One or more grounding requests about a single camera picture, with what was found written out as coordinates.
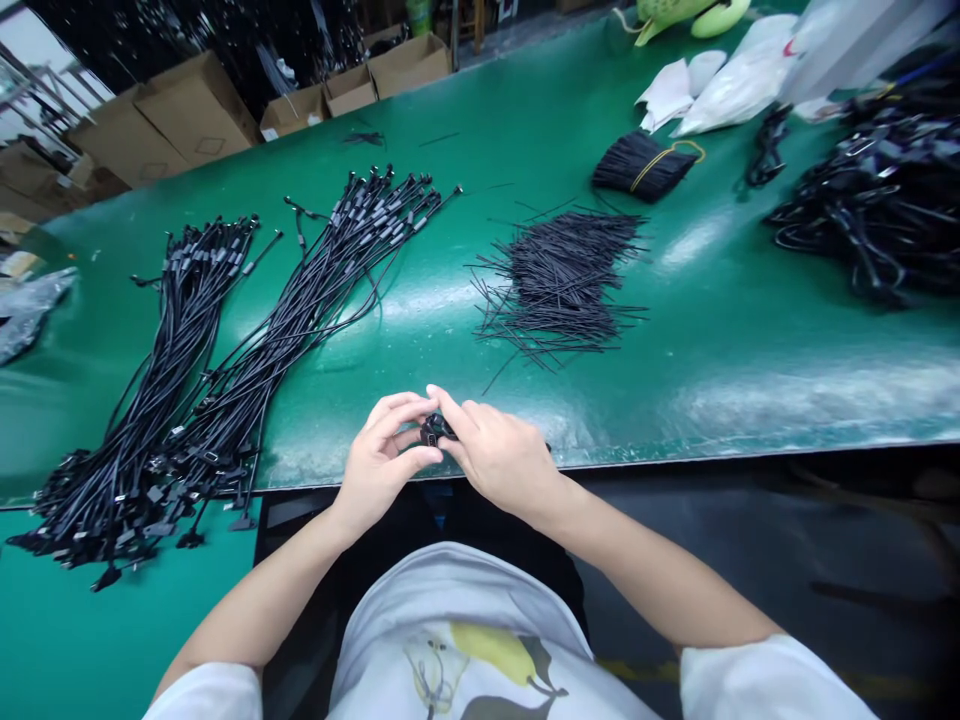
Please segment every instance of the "cut black wire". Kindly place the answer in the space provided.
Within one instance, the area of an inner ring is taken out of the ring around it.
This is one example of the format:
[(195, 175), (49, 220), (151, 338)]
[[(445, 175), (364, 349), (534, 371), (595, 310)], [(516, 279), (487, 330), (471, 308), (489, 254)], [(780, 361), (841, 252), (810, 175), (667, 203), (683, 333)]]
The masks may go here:
[[(699, 157), (678, 152), (679, 145), (693, 147), (700, 153)], [(621, 190), (654, 203), (673, 190), (690, 168), (706, 157), (706, 151), (691, 140), (677, 140), (664, 149), (643, 130), (634, 130), (604, 153), (591, 182), (594, 187)]]
[[(566, 212), (536, 225), (517, 225), (510, 244), (494, 243), (498, 255), (478, 256), (479, 263), (468, 266), (471, 283), (485, 301), (477, 306), (483, 321), (474, 334), (517, 348), (483, 395), (520, 354), (556, 372), (564, 367), (564, 354), (616, 349), (613, 342), (623, 330), (646, 319), (647, 308), (617, 305), (608, 297), (622, 285), (614, 265), (645, 252), (633, 244), (643, 222), (636, 215)], [(509, 282), (488, 284), (477, 268)]]

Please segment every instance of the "finger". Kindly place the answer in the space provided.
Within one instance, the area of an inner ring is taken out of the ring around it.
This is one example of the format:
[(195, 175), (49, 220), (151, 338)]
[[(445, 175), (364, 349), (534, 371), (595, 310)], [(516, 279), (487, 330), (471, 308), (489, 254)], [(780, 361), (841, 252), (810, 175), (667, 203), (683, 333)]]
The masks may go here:
[(440, 402), (440, 411), (443, 413), (446, 421), (450, 423), (450, 427), (453, 428), (457, 437), (469, 438), (476, 435), (476, 423), (474, 423), (463, 411), (463, 408), (457, 405), (454, 399), (450, 397), (450, 393), (436, 385), (427, 385), (427, 395), (436, 398)]
[(394, 482), (406, 482), (429, 465), (443, 462), (443, 453), (437, 448), (410, 448), (383, 466), (383, 472)]
[(477, 403), (473, 400), (464, 400), (461, 407), (467, 417), (473, 421), (474, 425), (479, 428), (483, 424), (483, 413), (480, 411), (480, 406)]
[(399, 455), (419, 439), (420, 428), (416, 427), (398, 432), (396, 435), (390, 438), (390, 442), (393, 443), (393, 446), (397, 449), (397, 454)]
[(373, 406), (373, 410), (370, 411), (370, 415), (367, 417), (367, 422), (364, 423), (363, 429), (373, 427), (373, 425), (386, 415), (390, 410), (400, 405), (405, 405), (409, 402), (416, 402), (417, 400), (424, 400), (425, 398), (420, 397), (415, 392), (404, 392), (396, 393), (395, 395), (387, 395), (377, 400), (377, 404)]
[(397, 434), (401, 425), (414, 422), (422, 415), (433, 412), (437, 407), (438, 403), (433, 398), (400, 405), (399, 407), (389, 410), (387, 414), (377, 420), (372, 427), (365, 430), (363, 435), (372, 440), (379, 449), (385, 441)]
[(467, 450), (461, 443), (458, 443), (456, 440), (451, 440), (450, 438), (440, 438), (440, 440), (437, 441), (437, 447), (444, 452), (450, 453), (451, 457), (457, 461), (457, 465), (460, 466), (464, 473), (467, 475), (473, 473), (470, 456), (467, 455)]

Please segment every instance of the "green table surface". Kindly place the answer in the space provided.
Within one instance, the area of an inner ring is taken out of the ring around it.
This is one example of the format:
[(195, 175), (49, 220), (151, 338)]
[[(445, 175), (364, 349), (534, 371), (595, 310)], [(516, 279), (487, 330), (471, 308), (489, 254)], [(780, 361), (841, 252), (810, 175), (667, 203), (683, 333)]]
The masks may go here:
[[(222, 507), (214, 503), (203, 516), (205, 545), (177, 550), (175, 540), (164, 540), (156, 560), (125, 570), (97, 594), (90, 585), (103, 563), (68, 572), (49, 557), (0, 545), (3, 716), (141, 717), (190, 633), (253, 567), (257, 534), (228, 532), (237, 514)], [(0, 538), (36, 528), (36, 521), (24, 510), (0, 512)]]
[[(673, 28), (633, 49), (601, 21), (51, 222), (48, 257), (62, 264), (75, 254), (81, 278), (37, 347), (0, 370), (0, 503), (29, 502), (65, 452), (98, 442), (151, 344), (156, 296), (128, 276), (156, 274), (164, 230), (257, 212), (258, 247), (273, 228), (287, 232), (229, 301), (222, 355), (269, 312), (299, 258), (283, 197), (327, 211), (348, 171), (372, 164), (392, 162), (401, 177), (429, 172), (444, 195), (457, 183), (466, 192), (402, 250), (375, 312), (287, 376), (269, 415), (258, 487), (338, 482), (382, 395), (433, 382), (479, 399), (512, 347), (471, 334), (481, 315), (464, 264), (509, 237), (503, 221), (534, 214), (518, 203), (548, 210), (575, 198), (603, 208), (591, 172), (636, 127), (633, 103), (656, 72), (709, 47), (732, 49), (745, 29), (703, 42)], [(957, 304), (880, 312), (851, 295), (842, 268), (775, 248), (761, 218), (838, 133), (793, 123), (787, 170), (753, 191), (741, 177), (758, 124), (697, 138), (706, 160), (656, 206), (605, 194), (649, 215), (642, 243), (652, 263), (625, 265), (616, 295), (649, 306), (649, 322), (627, 331), (620, 350), (578, 357), (556, 375), (514, 363), (487, 394), (539, 425), (560, 466), (960, 437)], [(385, 147), (342, 142), (374, 130)], [(667, 134), (657, 137), (669, 143)], [(454, 473), (449, 464), (430, 470)]]

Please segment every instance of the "yellow rubber band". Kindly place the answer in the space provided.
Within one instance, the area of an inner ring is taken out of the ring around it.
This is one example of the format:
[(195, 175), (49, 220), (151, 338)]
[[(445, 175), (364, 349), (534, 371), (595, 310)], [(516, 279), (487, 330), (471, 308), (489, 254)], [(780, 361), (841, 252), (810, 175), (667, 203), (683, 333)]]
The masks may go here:
[(697, 165), (697, 164), (699, 164), (699, 163), (702, 163), (704, 160), (707, 159), (707, 151), (704, 150), (704, 149), (703, 149), (702, 147), (700, 147), (699, 145), (697, 145), (693, 140), (677, 140), (677, 141), (671, 146), (670, 149), (671, 149), (671, 150), (676, 150), (676, 149), (677, 149), (677, 145), (689, 145), (690, 147), (694, 148), (697, 152), (700, 153), (700, 157), (699, 157), (699, 159), (694, 163), (694, 165)]
[(650, 170), (653, 168), (654, 165), (656, 165), (658, 162), (663, 160), (663, 158), (669, 155), (670, 153), (676, 151), (677, 145), (690, 145), (691, 147), (696, 148), (700, 152), (700, 157), (698, 157), (694, 161), (694, 165), (696, 165), (697, 163), (702, 163), (704, 160), (707, 159), (707, 151), (704, 150), (699, 145), (697, 145), (695, 142), (693, 142), (693, 140), (677, 140), (673, 145), (671, 145), (669, 148), (664, 150), (662, 153), (657, 155), (653, 160), (647, 163), (647, 166), (640, 171), (639, 175), (637, 175), (637, 179), (633, 181), (633, 185), (630, 186), (630, 192), (633, 192), (634, 190), (637, 189), (637, 185), (639, 185), (640, 181), (643, 180), (644, 175), (650, 172)]
[(640, 184), (640, 181), (643, 180), (643, 176), (646, 175), (648, 172), (650, 172), (650, 168), (652, 168), (654, 165), (656, 165), (658, 162), (660, 162), (660, 161), (664, 158), (665, 155), (669, 155), (669, 154), (672, 153), (672, 152), (673, 152), (673, 148), (669, 148), (669, 149), (667, 149), (667, 150), (664, 150), (662, 153), (660, 153), (659, 155), (657, 155), (653, 160), (651, 160), (650, 162), (648, 162), (648, 163), (647, 163), (647, 166), (646, 166), (643, 170), (640, 171), (640, 174), (639, 174), (639, 175), (637, 175), (637, 179), (633, 181), (633, 185), (630, 186), (630, 192), (633, 192), (634, 190), (637, 189), (637, 185), (639, 185), (639, 184)]

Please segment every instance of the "cardboard box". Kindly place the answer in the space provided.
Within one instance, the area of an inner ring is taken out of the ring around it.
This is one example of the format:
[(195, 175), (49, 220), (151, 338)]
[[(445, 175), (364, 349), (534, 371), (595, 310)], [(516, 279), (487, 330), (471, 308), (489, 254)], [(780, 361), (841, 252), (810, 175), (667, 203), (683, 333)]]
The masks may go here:
[(82, 190), (25, 143), (0, 151), (0, 210), (44, 222), (89, 204)]
[(369, 35), (364, 35), (363, 47), (364, 49), (369, 50), (381, 40), (392, 40), (402, 32), (403, 32), (403, 24), (399, 23), (397, 25), (391, 25), (386, 30), (380, 30), (379, 32), (370, 33)]
[(59, 173), (24, 142), (0, 150), (0, 185), (33, 197), (51, 177)]
[(108, 200), (130, 190), (130, 186), (109, 168), (98, 166), (96, 160), (86, 153), (76, 162), (67, 177), (87, 195), (91, 203)]
[(139, 91), (135, 86), (104, 103), (70, 133), (77, 147), (132, 188), (146, 187), (190, 169), (134, 107)]
[(427, 85), (451, 73), (450, 52), (433, 33), (372, 58), (370, 74), (381, 100)]
[(0, 212), (0, 240), (8, 245), (19, 245), (23, 236), (33, 229), (33, 223), (10, 212)]
[(134, 104), (190, 167), (260, 142), (257, 123), (210, 50), (157, 75)]
[(323, 100), (323, 86), (312, 85), (289, 93), (267, 105), (260, 121), (260, 132), (267, 142), (319, 125), (329, 119)]
[(0, 210), (19, 215), (34, 223), (46, 222), (62, 214), (11, 190), (6, 185), (0, 185)]
[(334, 117), (346, 115), (377, 101), (373, 78), (366, 65), (359, 65), (327, 80), (323, 94), (330, 114)]

